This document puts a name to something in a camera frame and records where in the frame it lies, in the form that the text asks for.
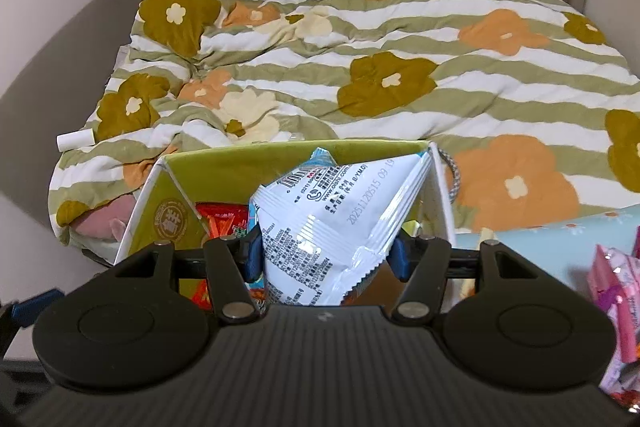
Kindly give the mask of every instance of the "orange flower pattern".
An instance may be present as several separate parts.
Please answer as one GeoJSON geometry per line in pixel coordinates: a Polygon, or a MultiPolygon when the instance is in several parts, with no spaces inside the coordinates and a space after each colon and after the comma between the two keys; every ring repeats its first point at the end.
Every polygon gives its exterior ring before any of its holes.
{"type": "Polygon", "coordinates": [[[219,109],[220,101],[225,97],[227,89],[225,82],[231,79],[231,74],[223,69],[212,70],[204,80],[192,80],[184,87],[178,95],[178,100],[188,100],[197,102],[209,107],[219,109]]]}
{"type": "Polygon", "coordinates": [[[537,138],[500,135],[487,148],[459,153],[462,184],[456,200],[476,210],[472,229],[511,230],[578,216],[574,186],[556,171],[556,158],[537,138]]]}
{"type": "Polygon", "coordinates": [[[238,1],[231,13],[222,21],[222,27],[234,25],[262,26],[280,18],[280,11],[273,4],[265,4],[259,8],[252,8],[238,1]]]}
{"type": "Polygon", "coordinates": [[[512,10],[494,10],[479,23],[462,28],[458,39],[472,48],[492,50],[512,57],[524,46],[541,48],[549,38],[529,29],[529,23],[512,10]]]}
{"type": "Polygon", "coordinates": [[[146,179],[149,177],[149,174],[151,174],[151,169],[156,164],[156,161],[158,161],[158,158],[168,154],[173,154],[174,152],[177,152],[177,150],[178,148],[175,145],[170,145],[155,158],[142,160],[142,162],[138,163],[125,163],[122,166],[122,173],[127,187],[131,190],[136,190],[137,188],[142,187],[142,185],[145,184],[146,179]]]}

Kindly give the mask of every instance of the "white snack bag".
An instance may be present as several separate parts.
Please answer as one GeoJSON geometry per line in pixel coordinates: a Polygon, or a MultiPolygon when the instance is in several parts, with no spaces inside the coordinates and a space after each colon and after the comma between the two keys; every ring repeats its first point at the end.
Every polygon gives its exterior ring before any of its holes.
{"type": "Polygon", "coordinates": [[[384,261],[432,165],[428,152],[337,166],[322,149],[252,197],[270,301],[338,305],[384,261]]]}

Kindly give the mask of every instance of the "circular pad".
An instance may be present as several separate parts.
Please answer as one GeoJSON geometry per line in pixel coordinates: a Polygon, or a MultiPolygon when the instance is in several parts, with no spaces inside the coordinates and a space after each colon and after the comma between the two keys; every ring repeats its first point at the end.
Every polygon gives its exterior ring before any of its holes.
{"type": "Polygon", "coordinates": [[[209,327],[196,304],[153,278],[105,275],[38,317],[33,346],[56,382],[92,393],[128,391],[165,380],[199,356],[209,327]]]}
{"type": "Polygon", "coordinates": [[[498,317],[498,329],[509,340],[527,347],[551,347],[571,334],[571,322],[561,312],[546,306],[511,308],[498,317]]]}

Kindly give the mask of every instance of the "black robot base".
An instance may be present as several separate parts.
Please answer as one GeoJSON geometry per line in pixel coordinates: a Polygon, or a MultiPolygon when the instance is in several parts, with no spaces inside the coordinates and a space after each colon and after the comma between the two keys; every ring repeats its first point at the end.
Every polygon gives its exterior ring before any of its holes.
{"type": "Polygon", "coordinates": [[[54,385],[24,427],[622,427],[597,384],[615,348],[599,309],[498,243],[399,236],[393,311],[286,307],[244,286],[259,237],[129,257],[38,317],[54,385]],[[438,313],[447,279],[476,294],[438,313]],[[207,279],[213,311],[176,291],[207,279]]]}

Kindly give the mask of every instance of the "striped bedding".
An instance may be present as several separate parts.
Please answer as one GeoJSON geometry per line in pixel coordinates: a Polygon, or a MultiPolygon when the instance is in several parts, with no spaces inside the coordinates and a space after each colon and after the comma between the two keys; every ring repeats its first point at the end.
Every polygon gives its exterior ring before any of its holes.
{"type": "Polygon", "coordinates": [[[144,0],[49,214],[67,242],[162,154],[385,137],[453,156],[459,230],[537,227],[640,203],[638,90],[560,0],[144,0]]]}

